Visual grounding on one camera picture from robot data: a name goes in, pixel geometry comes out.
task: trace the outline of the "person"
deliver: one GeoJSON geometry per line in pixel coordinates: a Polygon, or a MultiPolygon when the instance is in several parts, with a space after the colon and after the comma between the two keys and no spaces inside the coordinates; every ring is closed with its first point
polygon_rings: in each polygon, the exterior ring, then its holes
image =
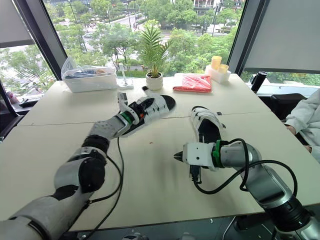
{"type": "Polygon", "coordinates": [[[320,89],[301,100],[285,120],[286,128],[320,163],[320,89]]]}

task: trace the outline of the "black device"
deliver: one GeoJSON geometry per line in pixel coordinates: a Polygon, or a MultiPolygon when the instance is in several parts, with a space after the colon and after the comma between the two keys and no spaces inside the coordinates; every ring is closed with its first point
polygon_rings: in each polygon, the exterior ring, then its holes
{"type": "Polygon", "coordinates": [[[258,73],[255,75],[255,77],[252,80],[252,87],[251,90],[254,91],[254,93],[257,93],[259,88],[261,87],[262,83],[266,79],[268,73],[265,71],[258,71],[258,73]]]}
{"type": "Polygon", "coordinates": [[[42,96],[24,99],[19,103],[19,106],[22,108],[33,107],[41,98],[42,96]]]}

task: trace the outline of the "potted plant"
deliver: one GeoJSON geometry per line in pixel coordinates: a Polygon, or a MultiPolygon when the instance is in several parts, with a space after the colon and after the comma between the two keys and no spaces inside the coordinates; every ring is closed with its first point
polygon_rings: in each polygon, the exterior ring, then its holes
{"type": "Polygon", "coordinates": [[[141,32],[140,58],[144,65],[150,70],[146,78],[146,86],[151,90],[159,90],[163,86],[163,75],[159,69],[168,58],[167,50],[171,44],[168,41],[162,44],[161,31],[159,28],[146,26],[141,32]]]}

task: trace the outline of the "red plastic bag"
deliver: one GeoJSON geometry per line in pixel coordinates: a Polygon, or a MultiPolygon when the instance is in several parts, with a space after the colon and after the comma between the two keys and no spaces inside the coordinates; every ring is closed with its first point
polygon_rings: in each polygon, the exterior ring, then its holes
{"type": "Polygon", "coordinates": [[[183,73],[182,86],[174,86],[173,90],[180,92],[210,93],[210,76],[196,73],[183,73]]]}

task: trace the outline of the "roller blind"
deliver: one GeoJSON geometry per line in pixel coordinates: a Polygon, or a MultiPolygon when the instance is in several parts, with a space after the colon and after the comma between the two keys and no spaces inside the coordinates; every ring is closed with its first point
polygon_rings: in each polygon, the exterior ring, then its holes
{"type": "Polygon", "coordinates": [[[0,48],[31,44],[34,41],[12,1],[0,0],[0,48]]]}
{"type": "Polygon", "coordinates": [[[320,73],[320,0],[270,0],[245,71],[320,73]]]}

